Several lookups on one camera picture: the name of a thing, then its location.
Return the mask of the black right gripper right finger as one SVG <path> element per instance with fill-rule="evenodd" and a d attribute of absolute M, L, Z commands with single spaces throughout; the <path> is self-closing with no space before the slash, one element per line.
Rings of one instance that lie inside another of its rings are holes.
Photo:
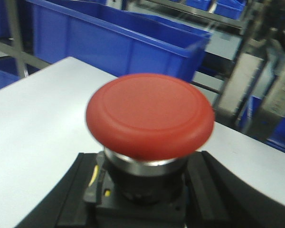
<path fill-rule="evenodd" d="M 207 151 L 188 160 L 189 228 L 285 228 L 285 205 L 245 183 Z"/>

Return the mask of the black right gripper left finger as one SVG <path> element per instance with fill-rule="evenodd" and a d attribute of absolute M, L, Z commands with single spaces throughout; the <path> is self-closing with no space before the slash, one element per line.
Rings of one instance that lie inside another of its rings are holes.
<path fill-rule="evenodd" d="M 17 227 L 96 228 L 101 167 L 101 153 L 79 153 L 59 183 Z"/>

